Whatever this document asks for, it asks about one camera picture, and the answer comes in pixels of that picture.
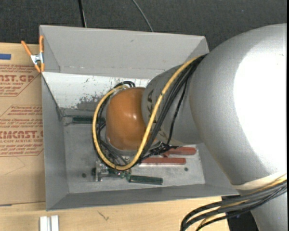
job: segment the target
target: yellow cable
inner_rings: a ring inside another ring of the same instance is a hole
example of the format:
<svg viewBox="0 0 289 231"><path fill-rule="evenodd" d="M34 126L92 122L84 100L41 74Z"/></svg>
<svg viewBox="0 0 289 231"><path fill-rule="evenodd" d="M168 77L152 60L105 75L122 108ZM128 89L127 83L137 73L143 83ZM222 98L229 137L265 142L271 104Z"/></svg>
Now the yellow cable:
<svg viewBox="0 0 289 231"><path fill-rule="evenodd" d="M93 141L94 141L94 144L95 144L95 148L99 154L99 156L101 157L101 159L108 165L110 166L111 168L114 168L116 170L127 170L131 167L133 167L141 153L143 152L143 149L145 147L145 144L147 142L147 139L149 137L149 134L150 134L150 130L151 130L151 127L153 125L153 122L155 120L155 116L158 112L158 108L160 106L160 103L162 101L162 99L164 98L164 95L166 93L166 91L169 89L170 85L172 84L172 82L178 77L178 75L185 69L187 68L195 59L197 59L198 57L195 57L191 60L189 60L188 62L184 63L172 76L171 78L168 80L168 82L166 83L165 87L163 88L162 92L160 93L159 97L158 97L158 100L154 106L154 109L152 111L152 114L151 114L151 117L149 119L149 122L148 122L148 125L147 125L147 128L145 130L145 133L144 133L144 137L141 141L141 144L139 146L139 149L135 155L135 157L132 159L132 161L130 163L128 163L127 165L124 165L124 166L119 166L119 165L115 165L113 164L112 162L110 162L106 157L105 155L103 154L103 152L101 151L101 148L100 148L100 145L97 141L97 136L96 136L96 120L97 120L97 115L98 115L98 111L100 109L100 107L102 106L102 103L104 102L104 100L109 97L111 94L113 94L113 92L116 90L116 89L112 89L111 91L109 91L101 100L100 102L98 103L96 109L95 109L95 112L94 112L94 115L93 115L93 122L92 122L92 133L93 133Z"/></svg>

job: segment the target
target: gray carpet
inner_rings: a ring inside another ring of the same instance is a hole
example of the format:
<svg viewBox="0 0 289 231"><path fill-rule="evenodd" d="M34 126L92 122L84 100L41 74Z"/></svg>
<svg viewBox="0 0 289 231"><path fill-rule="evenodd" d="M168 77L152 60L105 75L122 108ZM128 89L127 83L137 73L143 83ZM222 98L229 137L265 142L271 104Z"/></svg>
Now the gray carpet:
<svg viewBox="0 0 289 231"><path fill-rule="evenodd" d="M287 0L136 0L154 31L204 35L210 50L287 22ZM88 27L149 31L131 0L83 0ZM81 26L77 0L0 0L0 42L37 43L40 24Z"/></svg>

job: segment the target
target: black cable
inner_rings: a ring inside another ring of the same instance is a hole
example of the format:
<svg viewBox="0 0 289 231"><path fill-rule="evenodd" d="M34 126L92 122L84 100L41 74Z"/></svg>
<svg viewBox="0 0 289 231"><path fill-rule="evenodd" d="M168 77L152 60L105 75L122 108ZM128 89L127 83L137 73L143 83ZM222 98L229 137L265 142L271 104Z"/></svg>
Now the black cable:
<svg viewBox="0 0 289 231"><path fill-rule="evenodd" d="M177 108L176 108L176 110L175 110L175 112L174 112L174 115L173 115L173 118L172 118L170 130L169 130L169 135L168 135L168 140L167 140L167 144L169 144L170 141L171 141L174 123L175 123L175 120L176 120L177 115L178 115L178 113L179 113L179 109L180 109L180 107L181 107L181 103L182 103L183 98L184 98L184 95L185 95L186 87L187 87L187 81L185 82L182 95L181 95L181 97L180 97L180 100L179 100L179 102L178 102Z"/></svg>
<svg viewBox="0 0 289 231"><path fill-rule="evenodd" d="M138 3L135 1L135 0L132 0L132 2L135 4L135 6L137 7L137 9L139 10L139 12L141 13L141 15L143 16L144 20L146 21L146 23L148 24L151 32L154 32L153 31L153 28L149 22L149 20L147 19L147 17L145 16L144 12L142 11L142 9L140 8L140 6L138 5Z"/></svg>
<svg viewBox="0 0 289 231"><path fill-rule="evenodd" d="M265 204L265 203L267 203L269 200L271 200L271 199L273 199L273 198L276 198L276 197L284 194L286 191L287 191L287 190L281 190L280 192L278 192L278 193L276 193L276 194L273 194L273 196L270 196L269 198L264 199L263 201L261 201L261 202L258 203L257 205L251 206L251 207L246 208L246 209L244 209L244 210L239 210L239 211L236 211L236 212L226 213L226 216L224 216L224 217L220 217L220 218L216 218L216 219L213 219L213 220L211 220L211 221L208 221L208 222L206 222L205 224L200 225L200 226L196 229L196 231L199 231L199 230L202 229L203 227L205 227L205 226L207 226L207 225L209 225L209 224L211 224L211 223L214 223L214 222L216 222L216 221L223 220L223 219L231 219L231 218L237 217L238 215L243 215L243 214L245 214L245 213L247 213L247 212L250 212L251 210L253 210L253 209L255 209L255 208L257 208L257 207L259 207L259 206L261 206L261 205L263 205L263 204Z"/></svg>
<svg viewBox="0 0 289 231"><path fill-rule="evenodd" d="M160 112L160 115L158 117L158 120L154 126L154 129L151 133L151 136L148 140L148 143L146 144L146 146L144 147L144 151L142 153L143 157L145 155L145 153L150 149L154 139L156 138L160 127L166 117L166 114L174 100L174 98L176 97L176 95L178 94L178 92L180 91L182 85L188 80L188 78L192 75L192 73L196 70L198 64L201 62L201 60L205 57L205 55L198 57L195 61L193 61L177 78L177 80L175 81L172 89L170 90L170 93L168 95L168 97L166 98L166 102L162 108L162 111Z"/></svg>
<svg viewBox="0 0 289 231"><path fill-rule="evenodd" d="M212 203L212 204L209 204L209 205L205 205L205 206L199 207L199 208L191 211L190 213L188 213L184 217L184 219L182 220L181 226L186 224L188 222L188 220L192 216L194 216L196 214L199 214L200 212L212 209L212 208L222 207L222 209L219 209L219 213L218 214L220 214L222 212L228 212L228 211L232 210L231 206L230 207L223 207L223 206L231 205L231 204L234 204L234 203L237 203L237 202L241 202L241 201L250 201L250 203L251 202L255 203L257 201L260 201L263 198L265 198L267 195L270 195L270 194L274 193L276 191L276 189L279 189L279 188L283 187L284 184L287 184L287 182L279 183L276 186L273 186L271 188L268 188L268 189L265 189L265 190L262 190L262 191L259 191L259 192L255 192L255 193L252 193L252 194L235 197L235 198L228 199L228 200L222 200L222 201L218 201L216 203ZM200 219L203 219L203 218L207 218L209 216L213 216L215 214L216 213L211 214L211 213L207 212L207 213L202 214L202 215L200 215L198 217L201 217Z"/></svg>
<svg viewBox="0 0 289 231"><path fill-rule="evenodd" d="M116 85L114 86L114 88L116 88L116 87L118 87L118 86L122 86L122 85L129 85L130 87L135 87L135 83L134 83L134 82L129 81L129 80L125 80L125 81L123 81L123 82L120 82L120 83L116 84Z"/></svg>
<svg viewBox="0 0 289 231"><path fill-rule="evenodd" d="M80 12L80 16L81 16L82 27L87 27L87 22L86 22L86 18L85 18L85 13L84 13L83 8L82 8L82 2L81 2L81 0L78 0L78 6L79 6L79 12Z"/></svg>
<svg viewBox="0 0 289 231"><path fill-rule="evenodd" d="M140 159L140 162L143 162L144 160L146 160L147 158L153 156L153 155L160 155L162 153L165 153L167 151L169 151L170 149L176 149L178 146L169 146L168 144L164 144L162 143L158 148L152 149L151 153L149 153L148 155L142 157Z"/></svg>
<svg viewBox="0 0 289 231"><path fill-rule="evenodd" d="M237 215L241 215L243 213L249 212L252 209L255 209L261 205L263 205L264 203L268 202L269 200L276 198L280 195L282 195L283 193L285 193L287 191L287 180L273 186L270 187L268 189L264 189L261 190L259 192L255 192L252 194L248 194L245 196L240 196L240 197L236 197L230 200L222 200L216 203L212 203L209 205L205 205L203 207L197 208L194 211L191 211L189 214L187 214L182 223L181 223L181 231L186 230L189 226L193 225L195 222L200 221L202 219L205 218L209 218L212 216L215 216L217 214L221 214L221 213L228 213L227 216L225 217L221 217L221 218L216 218L212 221L209 221L208 223L199 226L199 228L197 230L200 230L202 227L213 223L215 221L221 220L221 219L229 219L232 217L235 217ZM240 203L234 206L228 206L230 204L236 203L236 202L241 202L241 201L245 201L245 203ZM196 215L202 211L211 209L211 208L215 208L215 207L219 207L219 209L217 210L213 210L211 212L206 212L200 216L197 216L191 220L189 220L193 215Z"/></svg>

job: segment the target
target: cardboard box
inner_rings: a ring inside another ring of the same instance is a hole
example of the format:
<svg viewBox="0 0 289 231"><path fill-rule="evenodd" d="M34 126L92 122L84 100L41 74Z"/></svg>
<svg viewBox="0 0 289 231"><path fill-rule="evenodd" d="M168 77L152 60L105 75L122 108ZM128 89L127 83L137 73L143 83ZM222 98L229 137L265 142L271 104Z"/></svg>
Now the cardboard box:
<svg viewBox="0 0 289 231"><path fill-rule="evenodd" d="M45 201L41 75L21 44L0 53L0 205Z"/></svg>

